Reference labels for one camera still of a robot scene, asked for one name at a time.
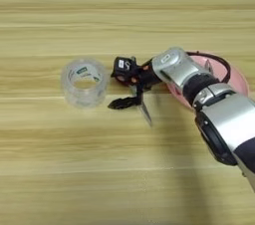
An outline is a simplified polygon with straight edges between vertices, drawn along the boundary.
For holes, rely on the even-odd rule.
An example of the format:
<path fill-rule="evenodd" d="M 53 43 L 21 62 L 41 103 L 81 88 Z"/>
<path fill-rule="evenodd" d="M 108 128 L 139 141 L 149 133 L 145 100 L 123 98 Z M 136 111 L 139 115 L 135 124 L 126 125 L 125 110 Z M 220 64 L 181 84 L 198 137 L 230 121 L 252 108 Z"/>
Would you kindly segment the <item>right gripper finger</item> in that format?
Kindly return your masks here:
<path fill-rule="evenodd" d="M 141 99 L 138 97 L 127 97 L 124 99 L 116 99 L 112 101 L 108 108 L 112 110 L 124 110 L 133 106 L 139 106 L 141 104 Z"/>
<path fill-rule="evenodd" d="M 111 75 L 112 78 L 115 78 L 119 83 L 121 83 L 124 86 L 134 86 L 137 84 L 136 78 L 126 78 L 121 75 Z"/>

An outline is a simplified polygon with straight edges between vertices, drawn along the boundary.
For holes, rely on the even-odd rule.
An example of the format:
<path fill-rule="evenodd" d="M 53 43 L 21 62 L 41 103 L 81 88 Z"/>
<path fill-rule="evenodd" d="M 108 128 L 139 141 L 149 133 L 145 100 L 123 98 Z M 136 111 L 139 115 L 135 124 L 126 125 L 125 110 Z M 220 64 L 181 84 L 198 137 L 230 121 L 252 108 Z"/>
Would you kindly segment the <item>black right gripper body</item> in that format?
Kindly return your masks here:
<path fill-rule="evenodd" d="M 131 75 L 131 85 L 134 87 L 134 100 L 137 105 L 143 101 L 143 93 L 150 91 L 154 85 L 161 83 L 161 79 L 155 74 L 152 68 L 152 60 L 139 66 L 134 64 Z"/>

